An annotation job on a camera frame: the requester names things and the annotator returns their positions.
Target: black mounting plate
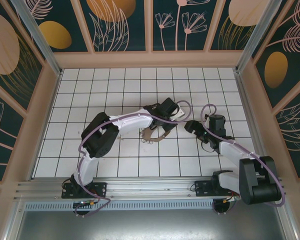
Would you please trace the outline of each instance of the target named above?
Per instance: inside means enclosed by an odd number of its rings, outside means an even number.
[[[100,197],[106,197],[107,193],[107,183],[106,182],[92,182],[89,185],[85,186],[90,192],[96,194]],[[83,189],[79,193],[76,193],[74,191],[74,186],[71,182],[64,183],[62,194],[62,199],[92,199],[94,198],[87,192],[85,192]]]
[[[218,192],[214,191],[212,187],[212,182],[207,181],[195,181],[195,195],[197,197],[230,197],[232,192],[229,189],[220,188]]]

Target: grid floor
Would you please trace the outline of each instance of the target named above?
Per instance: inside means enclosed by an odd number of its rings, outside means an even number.
[[[226,118],[227,135],[254,150],[231,68],[65,69],[33,177],[70,177],[80,158],[81,133],[98,113],[132,113],[167,97],[189,101],[193,106],[190,120],[200,120],[202,107],[215,104],[217,114]],[[138,130],[118,137],[99,161],[95,176],[210,176],[217,170],[237,170],[230,160],[210,152],[208,144],[203,150],[184,125],[179,124],[159,143],[143,143]]]

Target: white tile floor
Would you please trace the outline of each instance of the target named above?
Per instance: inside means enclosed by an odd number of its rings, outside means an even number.
[[[98,113],[131,113],[167,97],[189,101],[193,106],[190,119],[195,120],[200,120],[203,105],[217,105],[217,113],[227,120],[227,135],[254,150],[231,68],[65,69],[33,176],[70,177],[80,157],[81,133]],[[179,124],[159,143],[141,142],[138,130],[121,136],[100,160],[95,175],[210,176],[217,170],[235,169],[225,157],[209,152],[208,145],[203,150],[184,125]]]

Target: enclosure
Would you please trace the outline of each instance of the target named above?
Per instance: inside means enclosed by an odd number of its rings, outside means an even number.
[[[93,179],[111,203],[76,218],[84,129],[166,98],[187,121],[216,105],[285,204],[213,212],[194,182],[239,169],[182,122],[119,135]],[[300,0],[0,0],[0,239],[32,238],[300,239]]]

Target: black bracket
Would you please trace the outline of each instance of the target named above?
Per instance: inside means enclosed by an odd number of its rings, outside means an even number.
[[[221,188],[216,192],[212,181],[195,181],[195,195],[197,197],[231,197],[232,192],[229,189]]]
[[[90,192],[97,194],[100,197],[105,198],[107,193],[107,183],[106,182],[91,182],[85,186]],[[89,193],[84,191],[82,188],[78,191],[74,185],[69,183],[64,183],[62,188],[62,199],[92,199],[94,198]]]

